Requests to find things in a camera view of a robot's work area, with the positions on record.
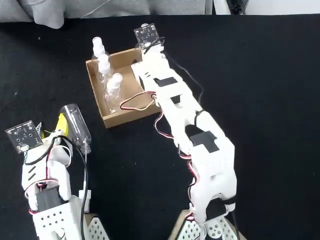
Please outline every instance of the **black cable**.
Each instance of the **black cable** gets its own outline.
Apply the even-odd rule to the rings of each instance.
[[[237,225],[237,221],[236,221],[235,210],[233,210],[231,212],[231,215],[232,215],[232,218],[233,218],[233,224],[234,224],[234,228],[235,228],[236,237],[237,237],[238,240],[240,240],[240,234],[239,234],[238,225]]]
[[[194,77],[188,72],[188,70],[187,69],[185,69],[183,66],[181,66],[180,64],[178,64],[175,60],[173,60],[173,58],[172,57],[170,57],[170,55],[167,53],[167,52],[165,52],[165,51],[163,51],[164,52],[164,55],[171,61],[171,62],[173,62],[178,68],[180,68],[181,70],[183,70],[183,71],[185,71],[185,73],[189,76],[189,78],[193,81],[193,82],[195,82],[199,87],[200,87],[200,89],[201,89],[201,92],[200,92],[200,94],[199,94],[199,97],[198,97],[198,103],[201,105],[201,98],[202,98],[202,95],[204,94],[204,92],[205,92],[205,89],[204,89],[204,87],[196,80],[196,79],[194,79]]]
[[[85,233],[84,233],[84,217],[85,217],[85,205],[86,205],[87,194],[88,194],[89,173],[88,173],[87,163],[86,163],[82,153],[80,152],[80,150],[78,148],[75,148],[75,149],[78,151],[79,155],[82,158],[83,165],[84,165],[84,170],[85,170],[85,181],[86,181],[86,183],[85,183],[83,201],[82,201],[82,206],[81,206],[80,230],[81,230],[82,240],[86,240]]]
[[[44,152],[44,154],[42,154],[37,160],[34,160],[34,161],[32,161],[32,162],[26,162],[27,158],[25,157],[25,158],[24,158],[24,162],[23,162],[24,165],[31,166],[31,165],[34,165],[34,164],[40,162],[46,155],[48,155],[48,153],[49,153],[49,152],[51,151],[51,149],[54,147],[55,140],[56,140],[57,138],[61,138],[61,137],[65,137],[65,136],[63,136],[63,135],[54,136],[54,137],[52,138],[52,141],[51,141],[50,146],[48,147],[48,149],[47,149],[47,150]]]
[[[83,195],[83,201],[82,201],[82,205],[81,205],[81,217],[80,217],[80,231],[81,231],[81,238],[82,240],[86,240],[85,238],[85,233],[84,233],[84,217],[85,217],[85,205],[86,205],[86,200],[87,200],[87,194],[88,194],[88,184],[89,184],[89,172],[88,172],[88,167],[87,167],[87,163],[84,159],[84,156],[82,155],[81,151],[77,148],[77,146],[74,144],[74,142],[72,142],[69,138],[67,138],[66,136],[58,136],[59,138],[63,138],[66,141],[68,141],[72,147],[74,149],[77,150],[77,152],[79,153],[82,162],[83,162],[83,166],[84,166],[84,171],[85,171],[85,188],[84,188],[84,195]]]

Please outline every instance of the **square circuit board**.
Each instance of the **square circuit board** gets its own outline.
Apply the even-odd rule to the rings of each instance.
[[[142,27],[134,30],[134,34],[142,50],[159,39],[159,34],[154,23],[143,24]]]
[[[44,144],[31,120],[11,127],[5,132],[18,153],[26,152]]]

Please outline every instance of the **yellow object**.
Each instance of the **yellow object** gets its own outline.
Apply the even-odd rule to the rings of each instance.
[[[56,124],[55,130],[62,130],[64,136],[68,136],[68,122],[63,113],[60,113],[58,123]]]

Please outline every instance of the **gray fabric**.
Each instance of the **gray fabric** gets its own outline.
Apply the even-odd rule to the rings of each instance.
[[[0,22],[31,22],[59,29],[64,18],[212,14],[213,0],[0,0]]]

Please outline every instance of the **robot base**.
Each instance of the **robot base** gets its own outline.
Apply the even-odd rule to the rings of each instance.
[[[168,240],[196,240],[200,235],[200,227],[195,221],[186,221],[188,210],[183,210],[177,219]],[[206,222],[206,239],[237,240],[234,226],[224,217],[218,217]],[[246,238],[240,233],[240,240]]]

